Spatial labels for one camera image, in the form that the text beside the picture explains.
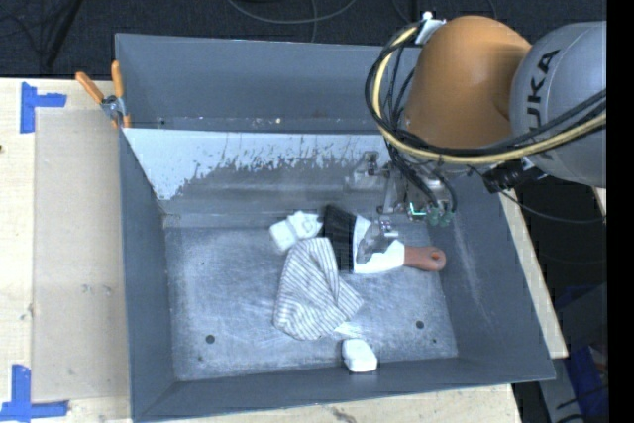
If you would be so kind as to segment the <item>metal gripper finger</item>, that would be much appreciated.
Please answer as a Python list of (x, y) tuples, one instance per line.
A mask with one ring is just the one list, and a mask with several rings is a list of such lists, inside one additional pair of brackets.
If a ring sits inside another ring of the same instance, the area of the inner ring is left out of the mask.
[(366, 264), (374, 254), (383, 253), (390, 243), (391, 241), (384, 237), (360, 240), (354, 257), (355, 263)]
[(370, 222), (368, 238), (372, 241), (391, 241), (399, 237), (389, 219), (378, 218)]

